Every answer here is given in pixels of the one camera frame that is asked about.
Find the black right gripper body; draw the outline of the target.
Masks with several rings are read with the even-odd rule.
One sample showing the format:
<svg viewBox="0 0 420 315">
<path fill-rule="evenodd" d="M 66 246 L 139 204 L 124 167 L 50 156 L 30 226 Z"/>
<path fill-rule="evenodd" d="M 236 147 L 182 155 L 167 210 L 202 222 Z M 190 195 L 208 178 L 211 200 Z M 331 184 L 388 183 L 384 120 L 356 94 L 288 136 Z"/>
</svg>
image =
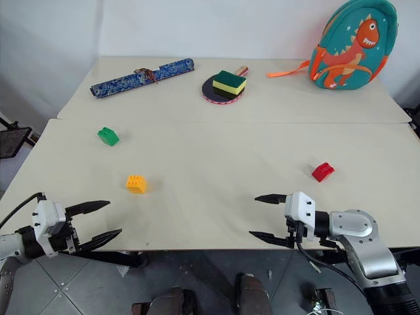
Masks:
<svg viewBox="0 0 420 315">
<path fill-rule="evenodd" d="M 307 237 L 308 230 L 301 221 L 286 219 L 286 225 L 289 233 L 286 237 L 286 247 L 294 249 L 295 244 L 302 243 L 303 238 Z"/>
</svg>

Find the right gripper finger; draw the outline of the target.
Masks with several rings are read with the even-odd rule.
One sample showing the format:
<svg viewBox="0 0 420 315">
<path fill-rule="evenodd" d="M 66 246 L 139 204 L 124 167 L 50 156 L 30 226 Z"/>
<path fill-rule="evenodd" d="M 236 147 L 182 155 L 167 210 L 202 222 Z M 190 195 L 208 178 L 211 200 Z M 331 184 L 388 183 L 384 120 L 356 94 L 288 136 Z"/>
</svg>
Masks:
<svg viewBox="0 0 420 315">
<path fill-rule="evenodd" d="M 286 248 L 293 249 L 294 248 L 294 237 L 286 237 L 286 238 L 277 238 L 273 234 L 269 234 L 266 232 L 256 232 L 256 231 L 249 231 L 252 236 L 264 241 L 265 243 L 269 243 L 272 245 L 278 245 Z"/>
<path fill-rule="evenodd" d="M 255 201 L 260 201 L 263 203 L 269 203 L 269 204 L 281 204 L 285 203 L 287 199 L 287 195 L 283 194 L 267 194 L 255 197 Z"/>
</svg>

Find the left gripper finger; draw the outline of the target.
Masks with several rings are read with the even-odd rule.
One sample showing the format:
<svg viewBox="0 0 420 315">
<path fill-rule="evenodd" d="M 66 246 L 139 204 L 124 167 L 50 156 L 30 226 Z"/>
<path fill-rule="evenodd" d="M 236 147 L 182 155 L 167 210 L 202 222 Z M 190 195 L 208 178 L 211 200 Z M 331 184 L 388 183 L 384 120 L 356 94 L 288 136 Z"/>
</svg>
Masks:
<svg viewBox="0 0 420 315">
<path fill-rule="evenodd" d="M 87 214 L 87 213 L 92 213 L 94 211 L 98 211 L 99 209 L 109 204 L 110 202 L 105 201 L 105 200 L 87 201 L 84 203 L 67 207 L 65 208 L 65 211 L 68 217 L 74 217 L 76 215 Z"/>
<path fill-rule="evenodd" d="M 95 249 L 98 249 L 104 245 L 106 245 L 108 242 L 116 238 L 120 233 L 122 232 L 122 229 L 112 230 L 108 231 L 102 234 L 99 234 L 91 239 L 91 241 L 88 241 L 87 243 L 80 244 L 78 247 L 78 252 L 89 252 L 93 251 Z"/>
</svg>

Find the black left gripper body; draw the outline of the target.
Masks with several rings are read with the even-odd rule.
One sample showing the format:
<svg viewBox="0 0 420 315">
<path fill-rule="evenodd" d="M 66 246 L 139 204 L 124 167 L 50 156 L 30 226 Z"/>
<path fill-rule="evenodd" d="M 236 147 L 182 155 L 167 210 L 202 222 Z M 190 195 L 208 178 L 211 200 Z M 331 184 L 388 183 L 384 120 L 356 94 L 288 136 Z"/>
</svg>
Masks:
<svg viewBox="0 0 420 315">
<path fill-rule="evenodd" d="M 68 251 L 73 255 L 80 251 L 79 238 L 75 228 L 72 226 L 72 218 L 66 215 L 64 222 L 54 226 L 49 237 L 49 243 L 56 252 Z"/>
</svg>

